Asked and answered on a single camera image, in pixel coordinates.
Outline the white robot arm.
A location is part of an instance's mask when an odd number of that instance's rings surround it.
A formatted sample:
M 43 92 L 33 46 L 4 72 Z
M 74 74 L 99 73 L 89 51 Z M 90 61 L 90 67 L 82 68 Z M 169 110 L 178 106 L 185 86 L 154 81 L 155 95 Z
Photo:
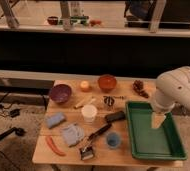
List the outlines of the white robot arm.
M 152 107 L 151 127 L 159 128 L 166 114 L 179 103 L 190 110 L 190 67 L 184 66 L 160 74 L 156 90 L 150 98 Z

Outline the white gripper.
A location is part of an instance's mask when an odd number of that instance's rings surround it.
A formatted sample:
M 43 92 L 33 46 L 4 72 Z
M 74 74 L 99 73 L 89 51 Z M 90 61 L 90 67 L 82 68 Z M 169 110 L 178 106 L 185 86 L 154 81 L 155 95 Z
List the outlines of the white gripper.
M 162 93 L 160 90 L 157 90 L 153 95 L 152 95 L 152 109 L 156 113 L 160 114 L 165 114 L 170 112 L 175 106 L 175 101 Z M 151 127 L 153 129 L 159 128 L 164 120 L 166 119 L 166 115 L 159 115 L 156 113 L 152 113 L 152 118 L 151 118 Z

